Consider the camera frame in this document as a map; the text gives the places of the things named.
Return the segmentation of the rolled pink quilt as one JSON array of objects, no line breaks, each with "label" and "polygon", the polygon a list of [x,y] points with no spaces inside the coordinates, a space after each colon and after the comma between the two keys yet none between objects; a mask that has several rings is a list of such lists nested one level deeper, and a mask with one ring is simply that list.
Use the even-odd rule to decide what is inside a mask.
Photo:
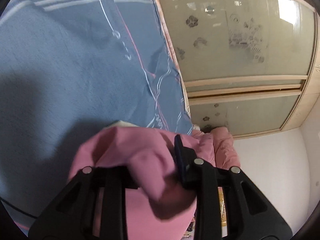
[{"label": "rolled pink quilt", "polygon": [[241,167],[239,156],[234,148],[233,136],[226,127],[212,129],[204,133],[196,128],[191,136],[199,141],[196,148],[198,157],[214,167],[229,170],[233,166]]}]

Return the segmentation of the beige sliding-door wardrobe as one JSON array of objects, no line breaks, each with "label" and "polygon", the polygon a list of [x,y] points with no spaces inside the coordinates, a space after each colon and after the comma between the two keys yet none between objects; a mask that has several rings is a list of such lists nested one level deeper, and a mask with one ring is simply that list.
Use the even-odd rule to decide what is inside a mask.
[{"label": "beige sliding-door wardrobe", "polygon": [[191,120],[236,138],[298,128],[319,97],[319,0],[157,0]]}]

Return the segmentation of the blue plaid bed sheet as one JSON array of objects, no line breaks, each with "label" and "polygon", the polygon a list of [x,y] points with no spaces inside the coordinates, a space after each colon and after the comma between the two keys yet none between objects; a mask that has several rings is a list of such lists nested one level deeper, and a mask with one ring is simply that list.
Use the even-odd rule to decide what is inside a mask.
[{"label": "blue plaid bed sheet", "polygon": [[1,203],[23,233],[119,120],[192,130],[156,0],[1,0]]}]

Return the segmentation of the cream and pink hooded jacket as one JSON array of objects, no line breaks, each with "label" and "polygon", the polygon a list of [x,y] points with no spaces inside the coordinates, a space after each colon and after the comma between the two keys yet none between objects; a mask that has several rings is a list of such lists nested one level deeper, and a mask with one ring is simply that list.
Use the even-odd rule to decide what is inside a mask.
[{"label": "cream and pink hooded jacket", "polygon": [[105,128],[80,146],[68,178],[86,166],[126,166],[139,186],[126,191],[128,238],[181,239],[196,201],[175,178],[174,137],[154,128]]}]

